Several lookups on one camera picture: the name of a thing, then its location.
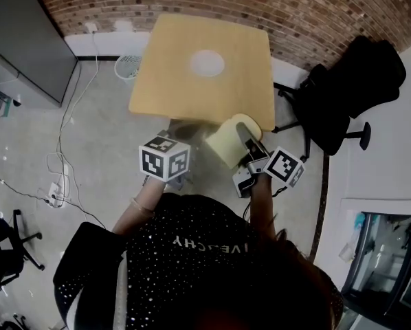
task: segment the person's hair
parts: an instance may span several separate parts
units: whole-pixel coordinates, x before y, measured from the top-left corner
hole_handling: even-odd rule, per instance
[[[249,265],[240,258],[240,266],[202,276],[201,284],[166,314],[166,327],[173,322],[177,329],[194,329],[201,312],[213,309],[255,330],[335,328],[340,320],[333,310],[336,288],[287,240],[285,230],[275,241],[261,237],[254,255]]]

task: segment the bracelet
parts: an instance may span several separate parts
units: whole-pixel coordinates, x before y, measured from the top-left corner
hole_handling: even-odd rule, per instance
[[[131,203],[134,205],[134,207],[144,216],[146,217],[154,217],[155,214],[153,211],[146,209],[142,207],[141,205],[138,204],[137,200],[135,198],[132,198]]]

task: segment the gray concrete floor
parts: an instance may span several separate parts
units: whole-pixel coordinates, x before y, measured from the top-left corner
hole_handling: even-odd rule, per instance
[[[75,101],[95,72],[94,61],[81,63],[82,73]],[[144,175],[138,168],[138,145],[162,129],[169,119],[133,115],[128,103],[131,88],[114,74],[113,62],[101,62],[97,77],[82,100],[76,105],[71,122],[62,134],[63,152],[76,169],[80,200],[86,211],[95,214],[110,229],[142,186]],[[65,104],[77,80],[71,79]],[[11,108],[8,118],[0,118],[0,178],[22,193],[44,197],[58,175],[48,172],[46,155],[54,152],[60,121],[65,107],[56,110]],[[289,105],[276,97],[276,123],[293,120]],[[268,150],[278,145],[296,156],[303,154],[302,129],[266,133],[263,139]],[[232,183],[232,172],[199,151],[192,165],[192,184],[183,192],[201,193],[228,205],[242,215],[248,200],[239,199]],[[58,159],[49,158],[52,170],[59,171]],[[278,214],[276,230],[286,228],[299,249],[309,255],[318,216],[322,187],[322,151],[313,143],[311,158],[298,185],[274,199]],[[280,184],[274,182],[274,190]],[[71,184],[70,198],[77,203]],[[0,317],[23,314],[33,329],[53,328],[59,321],[53,295],[52,278],[78,226],[85,220],[77,208],[66,205],[53,209],[42,201],[22,197],[0,182],[0,213],[8,220],[14,209],[23,212],[25,233],[41,231],[43,240],[33,240],[30,251],[43,263],[40,272],[26,263],[21,276],[0,292]]]

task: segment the wooden table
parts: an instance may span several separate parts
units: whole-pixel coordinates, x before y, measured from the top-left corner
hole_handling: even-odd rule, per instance
[[[195,73],[192,57],[203,50],[222,58],[221,73]],[[214,60],[201,59],[200,67],[216,70],[213,64]],[[262,129],[272,130],[274,93],[267,33],[217,19],[160,15],[143,55],[129,110],[215,124],[245,113]]]

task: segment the brick wall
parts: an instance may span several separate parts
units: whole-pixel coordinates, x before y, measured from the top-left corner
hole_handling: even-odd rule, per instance
[[[266,30],[271,54],[311,69],[332,65],[359,34],[411,45],[411,0],[43,0],[64,35],[87,33],[85,23],[114,31],[117,20],[150,31],[159,14],[223,19]]]

